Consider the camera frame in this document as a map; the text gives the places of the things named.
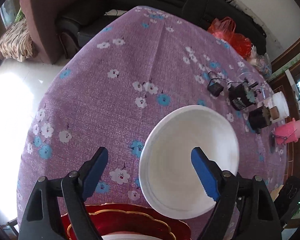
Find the purple floral tablecloth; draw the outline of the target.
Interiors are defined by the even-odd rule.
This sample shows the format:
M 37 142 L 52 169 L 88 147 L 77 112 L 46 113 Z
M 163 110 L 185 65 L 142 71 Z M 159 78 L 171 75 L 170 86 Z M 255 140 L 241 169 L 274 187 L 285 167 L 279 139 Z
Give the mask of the purple floral tablecloth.
M 177 16 L 138 6 L 103 28 L 55 77 L 29 129 L 18 176 L 18 222 L 37 179 L 78 171 L 99 147 L 108 164 L 86 205 L 149 207 L 140 187 L 139 160 L 155 125 L 172 111 L 201 105 L 232 125 L 240 149 L 239 173 L 259 174 L 269 190 L 284 181 L 286 149 L 270 152 L 271 128 L 256 134 L 248 111 L 236 111 L 228 93 L 212 96 L 208 72 L 227 86 L 246 69 L 265 90 L 265 79 L 227 42 Z M 63 198 L 58 198 L 66 239 L 75 239 Z M 209 218 L 178 219 L 198 237 Z

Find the small black charger plug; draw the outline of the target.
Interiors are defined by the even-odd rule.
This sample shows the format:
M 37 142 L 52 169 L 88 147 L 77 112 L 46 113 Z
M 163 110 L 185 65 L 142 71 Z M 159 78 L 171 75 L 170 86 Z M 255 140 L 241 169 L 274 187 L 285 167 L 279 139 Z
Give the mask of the small black charger plug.
M 208 76 L 210 78 L 210 81 L 207 85 L 207 90 L 210 92 L 210 94 L 214 97 L 219 97 L 221 92 L 224 90 L 224 86 L 219 83 L 219 81 L 224 81 L 222 77 L 217 75 L 217 73 L 210 71 L 208 72 Z

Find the red scalloped gold-rimmed plate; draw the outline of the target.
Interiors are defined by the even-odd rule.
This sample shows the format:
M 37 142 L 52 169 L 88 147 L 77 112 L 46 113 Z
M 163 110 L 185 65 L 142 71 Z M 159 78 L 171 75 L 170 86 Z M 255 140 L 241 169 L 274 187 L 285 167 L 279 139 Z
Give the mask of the red scalloped gold-rimmed plate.
M 132 232 L 158 239 L 191 238 L 191 229 L 185 222 L 165 217 L 149 207 L 108 203 L 85 208 L 101 236 Z

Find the black sofa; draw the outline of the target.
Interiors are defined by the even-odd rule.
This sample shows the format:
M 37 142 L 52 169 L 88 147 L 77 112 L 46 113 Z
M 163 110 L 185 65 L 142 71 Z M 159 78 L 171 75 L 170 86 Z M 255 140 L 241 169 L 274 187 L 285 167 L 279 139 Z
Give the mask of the black sofa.
M 226 0 L 108 0 L 121 10 L 145 5 L 168 12 L 207 30 L 214 19 L 230 17 L 236 24 L 235 32 L 249 38 L 258 54 L 266 50 L 266 33 L 252 17 Z

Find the clear plastic bag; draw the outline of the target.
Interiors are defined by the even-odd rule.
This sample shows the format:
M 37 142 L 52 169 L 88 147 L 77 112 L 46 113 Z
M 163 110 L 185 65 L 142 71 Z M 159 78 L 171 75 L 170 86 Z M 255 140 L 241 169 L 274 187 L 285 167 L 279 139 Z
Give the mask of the clear plastic bag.
M 270 58 L 267 53 L 265 53 L 264 55 L 259 55 L 257 53 L 256 47 L 252 46 L 248 61 L 264 77 L 265 80 L 268 80 L 271 77 L 272 67 Z

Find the pink knitted sleeve flask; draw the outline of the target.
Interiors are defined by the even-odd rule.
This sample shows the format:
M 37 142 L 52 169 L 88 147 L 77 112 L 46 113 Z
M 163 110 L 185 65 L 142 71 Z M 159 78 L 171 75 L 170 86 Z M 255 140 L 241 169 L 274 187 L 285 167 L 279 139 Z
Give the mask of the pink knitted sleeve flask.
M 292 121 L 275 128 L 274 136 L 278 145 L 297 142 L 300 139 L 300 119 L 296 121 L 293 118 Z

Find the large white paper bowl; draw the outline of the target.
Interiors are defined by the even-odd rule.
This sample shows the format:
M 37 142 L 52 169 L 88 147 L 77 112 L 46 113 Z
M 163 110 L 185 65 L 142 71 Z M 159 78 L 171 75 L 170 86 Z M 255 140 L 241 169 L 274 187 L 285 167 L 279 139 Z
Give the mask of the large white paper bowl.
M 166 217 L 196 218 L 216 203 L 207 195 L 207 187 L 192 164 L 195 147 L 221 170 L 238 171 L 239 144 L 226 118 L 201 105 L 168 114 L 149 134 L 139 161 L 141 191 L 147 203 Z

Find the wooden cabinet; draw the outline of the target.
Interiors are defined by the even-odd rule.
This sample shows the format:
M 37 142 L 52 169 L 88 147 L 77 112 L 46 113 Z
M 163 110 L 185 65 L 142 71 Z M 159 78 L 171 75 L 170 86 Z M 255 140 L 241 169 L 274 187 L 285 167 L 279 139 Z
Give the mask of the wooden cabinet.
M 297 83 L 300 81 L 300 38 L 272 63 L 273 76 L 269 84 L 273 91 L 283 92 L 292 119 L 300 119 L 300 91 Z M 300 178 L 300 139 L 287 144 L 284 180 L 290 176 Z

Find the red plastic bag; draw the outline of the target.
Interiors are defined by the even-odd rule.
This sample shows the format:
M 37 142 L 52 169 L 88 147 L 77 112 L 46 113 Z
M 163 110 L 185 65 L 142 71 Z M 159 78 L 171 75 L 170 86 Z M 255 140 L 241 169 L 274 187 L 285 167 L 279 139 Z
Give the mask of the red plastic bag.
M 222 20 L 215 18 L 208 28 L 208 32 L 215 38 L 230 44 L 234 50 L 247 59 L 251 55 L 252 42 L 242 34 L 236 33 L 236 23 L 230 17 Z

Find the patterned cushion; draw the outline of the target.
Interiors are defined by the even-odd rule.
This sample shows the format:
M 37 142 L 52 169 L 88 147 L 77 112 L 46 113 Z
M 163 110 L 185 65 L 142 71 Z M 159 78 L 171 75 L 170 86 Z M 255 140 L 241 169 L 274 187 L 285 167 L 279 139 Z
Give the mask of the patterned cushion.
M 26 19 L 12 24 L 0 38 L 0 58 L 23 62 L 33 57 L 32 38 Z

